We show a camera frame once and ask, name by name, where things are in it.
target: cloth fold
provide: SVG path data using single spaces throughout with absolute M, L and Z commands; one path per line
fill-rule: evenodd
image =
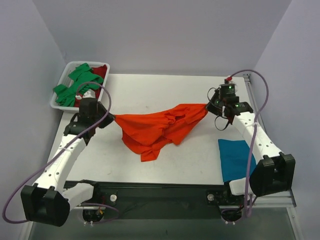
M 122 141 L 141 161 L 157 159 L 160 150 L 170 143 L 179 145 L 208 111 L 206 104 L 179 104 L 151 114 L 116 115 L 115 122 L 122 128 Z
M 93 67 L 92 73 L 102 77 L 104 80 L 107 74 L 107 69 L 108 69 L 107 65 Z M 94 92 L 95 92 L 95 98 L 98 99 L 101 92 L 101 87 L 99 87 L 97 90 L 94 90 Z

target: red connector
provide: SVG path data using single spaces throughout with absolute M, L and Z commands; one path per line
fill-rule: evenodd
M 228 76 L 225 81 L 230 82 L 232 80 L 232 76 Z

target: pink cable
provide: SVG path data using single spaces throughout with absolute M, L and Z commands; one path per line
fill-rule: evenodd
M 252 69 L 244 69 L 244 70 L 240 70 L 240 71 L 236 71 L 235 73 L 233 73 L 232 75 L 230 75 L 229 77 L 226 78 L 226 80 L 229 82 L 232 80 L 232 77 L 239 74 L 239 73 L 243 73 L 243 72 L 252 72 L 257 74 L 264 82 L 265 85 L 265 90 L 266 90 L 266 95 L 265 95 L 265 100 L 264 103 L 262 104 L 262 106 L 260 107 L 260 109 L 256 112 L 255 117 L 254 117 L 254 122 L 257 123 L 258 122 L 258 117 L 259 114 L 261 113 L 261 111 L 265 108 L 268 99 L 269 99 L 269 86 L 268 83 L 266 81 L 266 79 L 264 78 L 264 76 L 262 76 L 258 71 L 252 70 Z M 249 150 L 249 156 L 248 156 L 248 161 L 246 164 L 246 173 L 245 173 L 245 187 L 244 187 L 244 214 L 241 216 L 240 219 L 242 218 L 249 218 L 252 214 L 252 206 L 254 204 L 254 202 L 256 201 L 257 197 L 255 197 L 255 199 L 252 201 L 252 194 L 248 194 L 249 192 L 249 178 L 250 178 L 250 166 L 251 166 L 251 159 L 252 159 L 252 154 L 253 154 L 253 149 L 254 149 L 254 144 L 255 144 L 255 139 L 257 136 L 257 125 L 254 125 L 254 129 L 253 129 L 253 135 L 252 135 L 252 139 L 251 139 L 251 143 L 250 143 L 250 150 Z
M 64 151 L 71 145 L 75 142 L 75 140 L 77 140 L 81 135 L 83 135 L 84 133 L 90 131 L 91 129 L 95 128 L 96 126 L 98 126 L 106 117 L 107 115 L 109 114 L 109 111 L 111 109 L 111 96 L 110 96 L 110 93 L 108 92 L 108 90 L 102 86 L 101 84 L 97 83 L 97 82 L 93 82 L 93 81 L 88 81 L 88 82 L 85 82 L 81 85 L 79 85 L 78 89 L 83 86 L 83 85 L 86 85 L 86 84 L 95 84 L 95 85 L 98 85 L 100 88 L 102 88 L 105 93 L 108 95 L 108 98 L 109 98 L 109 106 L 108 106 L 108 109 L 106 110 L 106 113 L 103 115 L 103 117 L 97 121 L 96 123 L 94 123 L 93 125 L 91 125 L 90 127 L 88 127 L 87 129 L 83 130 L 82 132 L 80 132 L 77 136 L 75 136 L 70 142 L 68 142 L 64 148 L 61 149 L 61 151 L 59 151 L 46 165 L 42 166 L 39 170 L 37 170 L 36 172 L 34 172 L 33 174 L 31 174 L 29 177 L 27 177 L 22 183 L 20 183 L 20 185 L 15 189 L 13 190 L 13 193 L 11 193 L 11 195 L 9 196 L 9 198 L 7 199 L 7 201 L 5 202 L 4 206 L 3 206 L 3 209 L 2 209 L 2 218 L 4 221 L 6 221 L 7 223 L 9 224 L 23 224 L 23 223 L 26 223 L 28 222 L 28 220 L 19 220 L 19 221 L 15 221 L 15 220 L 10 220 L 7 218 L 6 216 L 6 211 L 7 211 L 7 208 L 8 208 L 8 205 L 9 203 L 11 202 L 12 198 L 16 195 L 16 193 L 19 191 L 19 189 L 21 189 L 29 180 L 31 180 L 34 176 L 36 176 L 37 174 L 43 172 L 46 167 L 48 167 L 49 165 L 51 165 L 54 161 L 56 161 L 60 156 L 61 154 L 64 153 Z

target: dark red cloth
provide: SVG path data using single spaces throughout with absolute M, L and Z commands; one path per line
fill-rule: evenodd
M 99 67 L 92 67 L 92 73 L 96 74 L 96 75 L 99 75 L 100 77 L 105 79 L 105 76 L 107 74 L 107 69 L 108 69 L 107 65 L 103 65 L 103 66 L 99 66 Z M 98 99 L 99 95 L 100 95 L 100 92 L 101 92 L 101 87 L 99 87 L 99 89 L 97 89 L 97 90 L 94 90 L 94 92 L 95 92 L 95 98 Z M 79 104 L 80 104 L 80 100 L 75 99 L 74 107 L 78 108 Z

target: white wall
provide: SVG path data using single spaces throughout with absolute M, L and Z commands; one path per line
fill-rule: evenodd
M 292 0 L 255 69 L 269 83 L 267 133 L 296 159 L 293 193 L 306 239 L 319 239 L 320 1 Z M 261 106 L 264 86 L 253 77 Z
M 61 113 L 49 105 L 65 62 L 31 0 L 0 3 L 0 207 L 13 189 L 48 160 Z M 20 194 L 9 206 L 25 219 Z M 0 239 L 15 240 L 21 224 L 0 219 Z
M 112 73 L 253 68 L 291 0 L 33 0 L 67 62 Z

